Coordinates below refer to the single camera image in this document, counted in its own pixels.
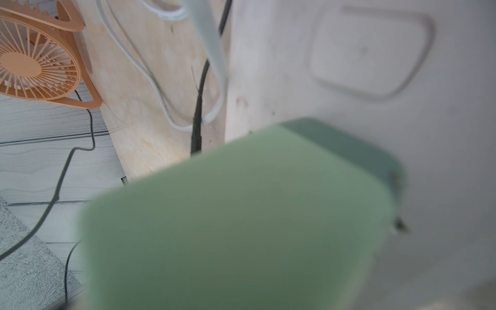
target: plywood board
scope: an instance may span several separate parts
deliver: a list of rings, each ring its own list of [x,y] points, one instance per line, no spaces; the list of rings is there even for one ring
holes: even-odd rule
[[[95,141],[95,150],[75,152],[60,201],[90,200],[123,185],[124,172],[110,136]],[[9,203],[50,201],[67,155],[76,146],[91,147],[91,138],[0,146],[0,196]]]
[[[130,181],[189,158],[190,133],[172,128],[162,112],[150,82],[113,41],[97,12],[94,1],[73,1],[86,25],[76,41],[88,72],[104,103],[103,117],[114,141],[123,169]],[[145,63],[162,87],[173,118],[191,124],[206,54],[188,19],[169,22],[150,12],[138,0],[109,0],[103,3],[107,19],[127,49]],[[220,20],[223,0],[211,5]],[[230,22],[223,43],[229,51]],[[210,72],[203,94],[204,115],[218,97]],[[203,148],[224,142],[224,115],[205,126]]]
[[[47,203],[10,205],[8,209],[29,229],[33,229],[47,208]],[[76,218],[84,202],[56,203],[36,236],[46,243],[76,242]]]

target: fan stand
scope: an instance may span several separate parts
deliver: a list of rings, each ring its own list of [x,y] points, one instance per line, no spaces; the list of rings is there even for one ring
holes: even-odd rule
[[[41,12],[37,5],[31,8],[28,1],[25,5],[15,1],[0,4],[0,21],[5,26],[5,30],[0,31],[0,74],[4,73],[0,75],[0,92],[16,98],[83,109],[99,108],[102,99],[84,67],[72,33],[84,29],[84,23],[68,0],[58,0],[57,11],[58,20]],[[18,30],[22,26],[27,29],[26,48]],[[54,47],[43,54],[42,51],[49,50],[48,44]],[[50,53],[56,49],[62,53],[51,56]],[[92,102],[66,97],[78,87],[81,79],[93,97]]]

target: cable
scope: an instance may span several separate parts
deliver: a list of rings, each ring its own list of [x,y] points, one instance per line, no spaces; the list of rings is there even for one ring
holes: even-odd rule
[[[63,272],[63,291],[64,291],[64,296],[65,296],[65,305],[66,306],[67,306],[67,268],[69,266],[70,256],[72,255],[72,252],[74,251],[74,249],[76,248],[76,246],[80,242],[81,242],[81,240],[79,240],[78,242],[76,242],[76,244],[74,244],[74,246],[72,247],[72,249],[70,249],[69,255],[67,256],[67,261],[65,262],[65,269],[64,269],[64,272]]]
[[[141,0],[141,3],[144,4],[145,7],[147,7],[147,9],[154,12],[160,18],[163,18],[165,20],[176,21],[186,18],[186,11],[183,7],[180,7],[175,10],[165,10],[159,7],[158,5],[156,5],[151,0]]]
[[[222,11],[222,17],[219,23],[220,36],[222,36],[224,28],[226,27],[227,17],[229,16],[232,2],[232,0],[226,0],[226,3],[224,4],[224,10]],[[207,59],[205,61],[205,65],[203,66],[203,71],[201,72],[198,97],[196,98],[196,107],[194,109],[193,130],[191,133],[191,155],[201,151],[201,110],[203,106],[203,87],[205,85],[209,66],[210,62]]]
[[[191,132],[193,129],[192,125],[187,125],[187,126],[180,126],[178,125],[172,118],[171,113],[169,112],[169,108],[166,105],[164,96],[160,92],[160,88],[158,87],[158,83],[153,79],[153,77],[143,68],[136,59],[133,58],[133,56],[129,53],[129,51],[125,48],[124,44],[120,41],[120,39],[117,37],[113,29],[110,27],[109,21],[107,20],[103,8],[102,8],[102,2],[101,0],[95,0],[98,13],[100,14],[100,18],[102,19],[102,22],[107,29],[107,31],[110,33],[111,37],[114,39],[114,41],[117,43],[117,45],[120,47],[120,49],[124,52],[124,54],[129,58],[129,60],[143,73],[146,78],[150,81],[152,84],[157,97],[160,101],[160,106],[162,110],[164,111],[165,117],[169,124],[180,131],[185,131],[185,132]],[[202,14],[201,22],[204,24],[209,24],[210,21],[213,20],[213,17],[211,16],[211,10],[210,7],[204,7],[205,3],[198,1],[196,2],[197,6],[201,6],[201,9],[199,7],[194,7],[193,9],[191,6],[187,6],[186,2],[184,3],[185,10],[188,15],[190,16],[195,16],[198,18],[199,14]],[[209,27],[196,27],[196,30],[201,30],[201,34],[199,34],[200,39],[203,42],[203,45],[206,47],[207,54],[209,55],[209,58],[212,58],[215,60],[213,62],[215,66],[213,66],[217,82],[219,84],[219,98],[217,99],[216,104],[212,108],[212,110],[202,119],[202,124],[208,124],[212,122],[215,117],[220,113],[220,110],[222,109],[222,105],[224,104],[224,101],[226,99],[226,89],[227,89],[227,66],[226,66],[226,61],[225,61],[225,56],[224,56],[224,50],[222,49],[222,45],[220,44],[220,38],[213,38],[211,36],[208,36],[209,34]]]
[[[87,111],[88,111],[88,114],[90,115],[91,140],[93,141],[93,146],[91,148],[74,147],[69,152],[69,155],[67,156],[64,167],[62,169],[62,173],[59,177],[59,181],[57,182],[57,186],[55,187],[54,196],[52,197],[52,200],[50,201],[47,208],[45,209],[45,212],[43,212],[42,216],[40,217],[40,219],[36,223],[35,227],[24,238],[22,238],[21,241],[19,241],[15,245],[13,245],[7,251],[0,254],[0,261],[3,260],[4,258],[6,258],[7,256],[11,255],[15,250],[17,250],[21,246],[23,246],[29,239],[31,239],[32,236],[34,236],[34,234],[38,231],[38,229],[40,229],[41,225],[43,224],[43,222],[47,218],[48,214],[50,213],[50,210],[52,209],[54,204],[59,200],[59,193],[60,193],[60,190],[62,187],[62,182],[63,182],[63,179],[65,177],[65,173],[67,172],[67,169],[69,168],[70,160],[72,159],[74,152],[76,150],[93,151],[95,149],[95,136],[93,134],[93,116],[91,115],[90,110],[87,110]]]

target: white cable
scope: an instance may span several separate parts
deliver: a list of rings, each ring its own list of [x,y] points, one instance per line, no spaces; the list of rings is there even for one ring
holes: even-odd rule
[[[208,124],[220,113],[227,95],[227,63],[219,31],[207,0],[181,0],[186,13],[205,48],[208,60],[219,85],[219,98],[212,110],[201,119]]]
[[[167,121],[177,130],[191,132],[193,129],[192,125],[188,126],[179,126],[173,119],[167,108],[164,97],[160,92],[157,82],[150,76],[150,74],[132,57],[132,55],[127,51],[124,47],[124,44],[119,40],[115,32],[110,27],[110,24],[103,12],[102,2],[101,0],[95,0],[98,13],[100,14],[100,18],[102,19],[105,28],[110,33],[111,37],[117,43],[117,45],[121,48],[124,54],[131,60],[131,62],[148,78],[150,83],[152,84],[155,92],[160,101],[160,106],[164,111],[165,117]],[[224,50],[222,48],[222,43],[220,41],[219,34],[217,32],[217,27],[215,25],[215,21],[213,18],[212,10],[208,5],[207,1],[183,1],[183,6],[185,8],[186,13],[191,17],[191,21],[200,36],[200,40],[205,47],[208,59],[214,71],[217,83],[219,84],[219,98],[215,103],[215,106],[212,110],[202,118],[202,125],[208,124],[215,119],[215,117],[219,114],[222,109],[222,105],[226,99],[227,93],[227,65],[226,58],[224,56]]]
[[[176,10],[167,11],[156,5],[152,0],[141,0],[141,3],[144,4],[150,11],[165,20],[176,21],[186,18],[186,11],[183,7]]]

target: stain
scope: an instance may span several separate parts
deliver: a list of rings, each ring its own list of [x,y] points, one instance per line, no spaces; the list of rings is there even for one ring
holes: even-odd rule
[[[400,219],[400,218],[397,218],[394,221],[394,228],[396,229],[396,231],[398,231],[400,233],[408,233],[408,232],[410,232],[410,230],[408,229],[408,227],[405,225],[405,222],[403,222],[403,220]]]
[[[243,97],[236,98],[236,107],[239,108],[239,107],[241,107],[241,105],[244,105],[245,108],[247,108],[248,107],[248,101],[246,101],[246,99]]]
[[[141,145],[143,147],[146,147],[148,149],[156,149],[155,145],[151,144],[150,142],[146,141],[145,139],[141,139]]]

